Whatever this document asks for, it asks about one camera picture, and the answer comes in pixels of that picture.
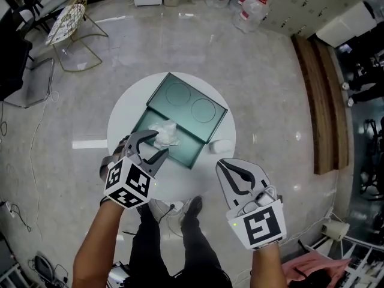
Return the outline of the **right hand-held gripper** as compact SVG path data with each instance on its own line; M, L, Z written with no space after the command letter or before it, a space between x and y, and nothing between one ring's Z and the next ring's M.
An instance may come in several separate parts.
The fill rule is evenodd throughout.
M263 169L238 158L223 158L215 169L230 208L226 218L243 246L258 250L285 239L287 230L281 196L269 185ZM253 194L259 190L262 191L239 205L238 194Z

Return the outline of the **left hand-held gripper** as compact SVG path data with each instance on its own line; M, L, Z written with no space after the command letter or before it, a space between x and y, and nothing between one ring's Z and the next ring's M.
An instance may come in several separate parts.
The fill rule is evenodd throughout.
M148 203L156 193L155 175L169 155L169 149L160 150L150 159L141 159L139 145L155 138L158 131L142 130L129 135L124 145L124 157L108 156L100 169L104 181L104 196L126 209Z

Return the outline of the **person's left hand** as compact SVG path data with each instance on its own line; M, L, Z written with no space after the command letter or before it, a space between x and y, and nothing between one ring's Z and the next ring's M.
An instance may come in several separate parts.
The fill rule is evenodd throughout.
M127 141L130 138L130 135L125 136L120 142L119 145L113 152L113 162L118 162L121 158L129 155L128 148L126 147Z

